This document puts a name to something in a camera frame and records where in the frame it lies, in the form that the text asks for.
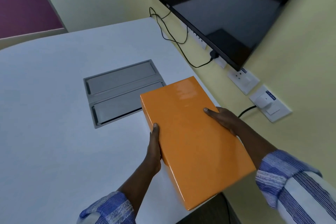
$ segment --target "orange box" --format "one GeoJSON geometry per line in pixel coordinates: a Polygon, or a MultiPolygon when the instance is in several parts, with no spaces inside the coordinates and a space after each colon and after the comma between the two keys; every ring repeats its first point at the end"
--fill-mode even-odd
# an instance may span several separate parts
{"type": "Polygon", "coordinates": [[[150,129],[160,126],[162,159],[187,210],[255,170],[238,138],[203,112],[217,109],[195,77],[140,97],[150,129]]]}

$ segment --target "purple panel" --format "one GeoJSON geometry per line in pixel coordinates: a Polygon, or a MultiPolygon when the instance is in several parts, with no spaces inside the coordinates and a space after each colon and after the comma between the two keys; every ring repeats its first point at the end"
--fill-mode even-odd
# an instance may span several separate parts
{"type": "Polygon", "coordinates": [[[0,38],[62,27],[48,0],[0,0],[0,38]]]}

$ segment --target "blue and white shirt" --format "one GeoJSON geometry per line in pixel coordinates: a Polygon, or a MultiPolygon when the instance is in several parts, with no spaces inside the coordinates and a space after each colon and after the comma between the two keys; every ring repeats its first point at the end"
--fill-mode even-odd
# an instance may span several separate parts
{"type": "MultiPolygon", "coordinates": [[[[336,224],[336,190],[314,167],[282,150],[263,158],[256,183],[270,207],[287,223],[336,224]]],[[[134,210],[121,192],[101,198],[79,215],[78,224],[135,224],[134,210]]]]}

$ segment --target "table top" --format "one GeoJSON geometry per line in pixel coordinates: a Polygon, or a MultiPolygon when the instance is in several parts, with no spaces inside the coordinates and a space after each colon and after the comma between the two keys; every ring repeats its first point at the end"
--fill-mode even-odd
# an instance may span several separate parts
{"type": "MultiPolygon", "coordinates": [[[[18,44],[0,51],[0,220],[75,223],[145,157],[143,112],[94,129],[83,78],[152,59],[166,84],[195,76],[151,18],[18,44]]],[[[188,215],[164,168],[137,223],[188,215]]]]}

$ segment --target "person's left hand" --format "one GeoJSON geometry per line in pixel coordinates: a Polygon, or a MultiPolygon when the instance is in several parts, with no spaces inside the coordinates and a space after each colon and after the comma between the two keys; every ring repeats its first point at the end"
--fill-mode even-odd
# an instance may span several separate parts
{"type": "Polygon", "coordinates": [[[161,150],[159,145],[160,128],[157,123],[153,124],[153,132],[149,136],[149,145],[145,157],[146,162],[153,168],[153,172],[157,174],[161,169],[161,150]]]}

